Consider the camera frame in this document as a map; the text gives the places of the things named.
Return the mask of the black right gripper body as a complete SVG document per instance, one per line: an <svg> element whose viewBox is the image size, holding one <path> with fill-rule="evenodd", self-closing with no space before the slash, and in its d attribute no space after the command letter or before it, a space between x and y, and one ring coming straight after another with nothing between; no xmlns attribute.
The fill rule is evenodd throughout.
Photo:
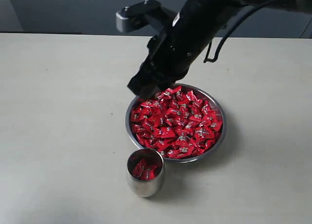
<svg viewBox="0 0 312 224"><path fill-rule="evenodd" d="M190 65L219 30L218 11L151 12L146 20L158 34L148 42L140 67L141 85L167 85L184 78Z"/></svg>

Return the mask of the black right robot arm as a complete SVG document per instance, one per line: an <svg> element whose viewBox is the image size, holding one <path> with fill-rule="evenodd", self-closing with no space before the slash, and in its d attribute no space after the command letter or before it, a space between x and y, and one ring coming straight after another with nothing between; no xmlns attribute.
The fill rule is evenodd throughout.
<svg viewBox="0 0 312 224"><path fill-rule="evenodd" d="M128 88L147 99L184 78L200 53L210 51L218 31L246 6L250 10L227 31L214 56L205 57L205 62L215 62L226 39L258 10L271 7L309 14L312 0L187 0L176 14L156 0L146 0L122 9L121 14L131 22L130 30L150 25L158 31L149 40L148 56Z"/></svg>

